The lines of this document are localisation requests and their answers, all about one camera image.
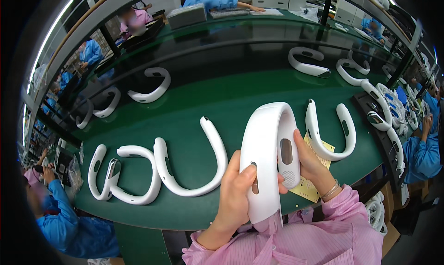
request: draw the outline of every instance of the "silver bangle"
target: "silver bangle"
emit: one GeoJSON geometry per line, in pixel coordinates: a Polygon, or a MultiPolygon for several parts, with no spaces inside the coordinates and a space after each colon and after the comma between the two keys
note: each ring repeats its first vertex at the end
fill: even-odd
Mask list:
{"type": "Polygon", "coordinates": [[[333,188],[330,191],[328,191],[326,194],[321,195],[320,198],[326,198],[326,197],[332,195],[339,188],[339,183],[337,182],[337,179],[335,179],[335,181],[336,181],[336,183],[333,186],[333,188]]]}

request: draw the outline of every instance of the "white neck fan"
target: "white neck fan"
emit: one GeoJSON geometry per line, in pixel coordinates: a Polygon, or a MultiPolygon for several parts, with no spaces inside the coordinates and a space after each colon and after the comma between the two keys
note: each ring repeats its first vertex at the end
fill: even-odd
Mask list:
{"type": "Polygon", "coordinates": [[[86,100],[86,103],[88,105],[88,112],[86,113],[86,116],[83,119],[83,121],[80,122],[80,117],[79,116],[77,116],[75,118],[75,124],[80,129],[84,129],[86,127],[86,125],[88,124],[89,120],[92,117],[92,111],[94,110],[94,105],[92,104],[92,102],[89,99],[86,100]]]}
{"type": "Polygon", "coordinates": [[[129,195],[124,190],[119,188],[117,185],[112,185],[110,187],[111,193],[119,200],[129,204],[146,205],[152,203],[159,194],[160,186],[162,185],[162,181],[160,180],[160,176],[157,171],[156,161],[154,159],[154,154],[152,153],[152,151],[142,146],[121,146],[117,149],[117,154],[120,157],[133,157],[133,156],[145,157],[151,162],[153,176],[151,179],[150,188],[148,192],[143,196],[129,195]]]}
{"type": "Polygon", "coordinates": [[[348,84],[353,85],[353,86],[360,86],[362,81],[368,81],[367,78],[362,78],[362,79],[358,79],[358,78],[354,78],[352,76],[350,76],[350,74],[348,74],[345,69],[342,67],[348,67],[348,68],[357,68],[357,65],[355,63],[355,61],[353,60],[349,60],[349,59],[339,59],[338,62],[336,63],[336,70],[339,73],[339,75],[341,75],[341,77],[347,81],[348,84]]]}
{"type": "Polygon", "coordinates": [[[163,76],[165,79],[160,84],[160,86],[149,94],[136,93],[135,91],[128,91],[128,95],[137,102],[140,103],[150,103],[158,100],[167,91],[171,83],[171,76],[168,71],[164,68],[148,68],[145,70],[145,76],[155,77],[163,76]]]}
{"type": "MultiPolygon", "coordinates": [[[[390,74],[391,70],[392,69],[387,65],[382,66],[382,71],[385,73],[388,79],[392,77],[392,75],[390,74]]],[[[399,81],[403,84],[407,84],[407,82],[402,77],[399,78],[399,81]]]]}
{"type": "Polygon", "coordinates": [[[91,194],[99,201],[107,201],[112,197],[110,191],[111,186],[116,186],[119,181],[120,169],[122,168],[120,161],[117,158],[111,159],[108,165],[108,172],[103,185],[102,193],[99,193],[96,185],[97,173],[102,165],[103,157],[107,152],[105,145],[99,145],[92,156],[91,163],[88,170],[88,185],[91,194]]]}
{"type": "MultiPolygon", "coordinates": [[[[350,50],[350,51],[348,52],[347,58],[348,58],[349,60],[355,62],[355,61],[353,60],[353,50],[350,50]]],[[[369,72],[370,72],[370,64],[369,64],[369,62],[368,62],[367,60],[364,60],[364,67],[365,67],[365,68],[363,68],[363,67],[361,67],[360,65],[358,65],[357,62],[355,62],[355,64],[356,64],[355,68],[356,68],[357,71],[359,71],[359,73],[362,73],[362,74],[364,74],[364,75],[369,74],[369,72]]]]}
{"type": "Polygon", "coordinates": [[[335,153],[327,150],[322,144],[321,135],[319,134],[318,115],[316,114],[316,104],[314,100],[308,100],[307,113],[305,114],[305,126],[307,128],[308,140],[314,152],[321,158],[330,161],[339,161],[352,154],[356,145],[356,130],[352,117],[347,107],[340,103],[336,107],[336,113],[341,121],[342,130],[345,135],[345,150],[342,153],[335,153]]]}
{"type": "Polygon", "coordinates": [[[367,113],[367,119],[376,129],[379,129],[380,131],[387,131],[392,127],[392,113],[390,112],[387,102],[379,91],[372,84],[370,84],[369,81],[362,81],[361,87],[378,102],[385,117],[384,120],[375,111],[370,111],[367,113]]]}
{"type": "Polygon", "coordinates": [[[258,172],[247,192],[248,217],[252,224],[262,222],[279,211],[282,226],[276,154],[279,173],[285,178],[284,186],[294,188],[300,181],[299,156],[293,140],[296,128],[293,111],[285,102],[262,105],[248,120],[239,171],[253,164],[258,172]]]}
{"type": "Polygon", "coordinates": [[[290,49],[290,51],[288,52],[288,61],[293,68],[302,73],[321,78],[330,77],[330,69],[299,62],[293,57],[293,55],[302,55],[318,61],[322,61],[324,59],[324,54],[322,54],[322,52],[307,47],[295,47],[290,49]]]}
{"type": "Polygon", "coordinates": [[[98,118],[106,118],[106,117],[108,117],[110,114],[112,114],[114,112],[115,108],[117,107],[117,104],[119,104],[120,90],[118,88],[116,88],[116,87],[111,87],[111,88],[108,88],[108,89],[104,90],[103,93],[102,93],[103,96],[109,96],[110,94],[114,94],[114,98],[111,101],[111,104],[105,110],[101,110],[101,111],[94,110],[94,111],[92,111],[94,116],[96,116],[98,118]]]}
{"type": "Polygon", "coordinates": [[[228,158],[226,156],[225,146],[213,123],[208,118],[202,117],[200,119],[200,126],[205,132],[205,135],[207,135],[211,147],[216,154],[216,161],[218,164],[218,169],[213,180],[211,180],[203,187],[188,190],[182,188],[179,184],[177,184],[174,176],[170,172],[168,172],[167,162],[169,161],[166,148],[167,144],[165,143],[165,140],[162,138],[156,138],[154,142],[154,157],[156,160],[157,170],[162,182],[171,192],[182,197],[197,197],[203,194],[207,194],[216,189],[220,185],[222,176],[224,175],[226,167],[228,166],[228,158]]]}

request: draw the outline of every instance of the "yellow board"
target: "yellow board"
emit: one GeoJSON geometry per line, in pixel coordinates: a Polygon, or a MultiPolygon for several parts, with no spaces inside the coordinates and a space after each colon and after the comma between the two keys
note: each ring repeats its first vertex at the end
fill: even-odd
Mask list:
{"type": "MultiPolygon", "coordinates": [[[[311,148],[310,142],[308,141],[307,133],[305,134],[304,141],[307,143],[307,145],[311,148]]],[[[326,142],[322,141],[325,148],[328,149],[331,152],[334,152],[334,146],[327,144],[326,142]]],[[[319,157],[317,154],[316,156],[319,158],[320,162],[326,166],[328,169],[330,168],[331,161],[325,160],[321,157],[319,157]]],[[[318,202],[319,200],[319,193],[314,187],[313,183],[311,183],[310,180],[305,179],[301,176],[301,181],[299,184],[290,190],[291,192],[295,193],[296,195],[300,195],[303,198],[308,199],[309,201],[313,201],[314,203],[318,202]]]]}

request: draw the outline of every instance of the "person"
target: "person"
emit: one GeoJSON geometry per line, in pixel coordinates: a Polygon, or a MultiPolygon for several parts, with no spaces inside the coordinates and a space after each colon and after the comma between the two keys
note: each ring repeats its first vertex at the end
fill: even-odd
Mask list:
{"type": "Polygon", "coordinates": [[[385,44],[382,38],[382,24],[376,19],[363,18],[361,21],[362,29],[366,34],[374,36],[380,43],[385,44]]]}
{"type": "Polygon", "coordinates": [[[80,68],[83,71],[103,59],[102,48],[100,48],[100,45],[97,43],[97,41],[91,38],[88,38],[79,46],[79,51],[79,57],[82,62],[80,68]]]}
{"type": "Polygon", "coordinates": [[[249,8],[255,12],[265,12],[265,9],[263,8],[253,7],[247,3],[238,2],[237,0],[180,0],[182,7],[191,6],[197,3],[203,3],[207,13],[209,13],[212,9],[222,10],[233,9],[236,7],[249,8]]]}
{"type": "Polygon", "coordinates": [[[408,161],[408,172],[404,183],[424,181],[437,175],[442,168],[438,143],[438,132],[430,133],[434,123],[433,114],[426,115],[422,132],[414,132],[402,145],[408,161]]]}
{"type": "Polygon", "coordinates": [[[128,7],[126,9],[124,9],[118,15],[118,18],[120,21],[120,32],[122,32],[122,33],[128,32],[128,26],[130,24],[133,24],[135,22],[139,22],[140,24],[145,25],[148,22],[154,20],[152,15],[147,13],[145,10],[135,10],[132,7],[128,7]]]}
{"type": "Polygon", "coordinates": [[[53,164],[43,167],[43,178],[52,192],[46,209],[31,186],[25,183],[29,207],[45,238],[54,248],[71,257],[118,257],[120,251],[113,223],[100,218],[78,217],[60,180],[55,179],[53,167],[53,164]]]}
{"type": "MultiPolygon", "coordinates": [[[[182,250],[186,264],[380,264],[383,237],[370,226],[358,192],[347,184],[342,188],[336,184],[298,129],[293,136],[301,175],[324,197],[324,221],[312,223],[304,218],[305,212],[298,211],[289,215],[289,223],[279,231],[280,220],[270,217],[253,225],[259,232],[242,232],[232,238],[249,220],[247,191],[257,175],[254,165],[239,173],[241,153],[236,151],[222,178],[214,221],[207,230],[192,233],[191,246],[182,250]]],[[[278,182],[283,181],[278,175],[278,182]]],[[[279,192],[287,192],[282,184],[279,192]]]]}

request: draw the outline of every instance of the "pink uniform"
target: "pink uniform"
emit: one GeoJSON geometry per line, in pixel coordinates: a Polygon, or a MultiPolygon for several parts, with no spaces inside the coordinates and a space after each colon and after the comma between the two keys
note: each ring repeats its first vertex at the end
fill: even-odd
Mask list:
{"type": "MultiPolygon", "coordinates": [[[[144,10],[134,10],[136,12],[136,20],[143,22],[143,24],[147,24],[150,21],[153,21],[152,15],[147,13],[147,11],[144,10]]],[[[122,33],[128,31],[128,26],[126,24],[121,23],[120,24],[120,31],[122,33]]]]}
{"type": "Polygon", "coordinates": [[[197,243],[198,231],[191,235],[190,248],[182,250],[182,259],[187,265],[380,264],[383,237],[371,228],[358,192],[345,184],[342,188],[321,202],[322,222],[307,223],[304,214],[293,213],[273,235],[241,233],[216,251],[197,243]]]}

